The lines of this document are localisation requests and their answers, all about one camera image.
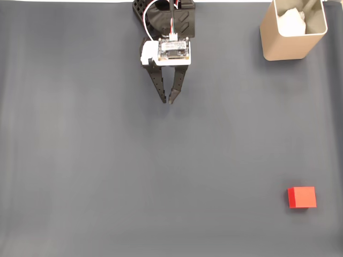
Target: wire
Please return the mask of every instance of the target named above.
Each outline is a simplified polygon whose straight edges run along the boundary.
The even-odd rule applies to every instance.
[[[144,25],[144,29],[145,29],[145,32],[146,34],[148,34],[148,37],[150,38],[151,41],[153,41],[149,31],[148,31],[148,28],[146,27],[146,20],[145,20],[145,16],[146,16],[146,13],[148,12],[148,9],[154,4],[156,3],[157,1],[159,0],[152,0],[148,5],[147,7],[145,8],[144,12],[143,12],[143,25]],[[178,0],[177,0],[177,4],[174,4],[175,8],[178,9]]]
[[[174,0],[169,0],[169,9],[171,14],[171,34],[174,33]]]

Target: tan cup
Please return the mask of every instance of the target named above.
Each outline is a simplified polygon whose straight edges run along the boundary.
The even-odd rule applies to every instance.
[[[305,12],[306,35],[282,36],[278,30],[277,15],[297,8],[302,11],[308,0],[273,0],[261,26],[263,55],[268,61],[302,59],[327,32],[326,18],[321,0]]]

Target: gray fabric backdrop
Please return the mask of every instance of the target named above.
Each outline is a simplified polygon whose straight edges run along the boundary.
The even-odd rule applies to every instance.
[[[342,10],[271,63],[267,7],[197,4],[167,105],[130,3],[1,2],[0,256],[343,256]],[[289,210],[301,185],[317,209]]]

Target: red cube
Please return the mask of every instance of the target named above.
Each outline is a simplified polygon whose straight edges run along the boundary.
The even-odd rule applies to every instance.
[[[292,187],[288,189],[290,208],[316,208],[316,192],[314,186]]]

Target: robotic arm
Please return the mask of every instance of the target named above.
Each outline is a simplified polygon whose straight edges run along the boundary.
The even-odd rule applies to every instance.
[[[141,17],[142,24],[149,36],[149,38],[143,39],[140,47],[140,61],[143,68],[149,73],[163,103],[167,101],[163,87],[162,67],[172,66],[175,68],[174,84],[168,99],[169,104],[172,104],[181,92],[185,73],[191,64],[191,43],[189,37],[194,37],[195,5],[192,0],[183,0],[191,3],[191,5],[185,5],[183,10],[181,1],[176,0],[176,3],[173,3],[173,0],[170,0],[169,11],[163,9],[163,5],[159,6],[161,10],[155,6],[159,0],[146,0],[150,1],[146,7],[142,4],[142,1],[135,0],[133,3],[135,13],[143,13],[142,17],[138,17]],[[154,8],[149,15],[149,10],[152,6]],[[176,15],[174,15],[174,6],[177,8]],[[157,17],[161,19],[161,23],[157,23]],[[154,38],[149,33],[149,30],[154,31],[153,26],[157,27]]]

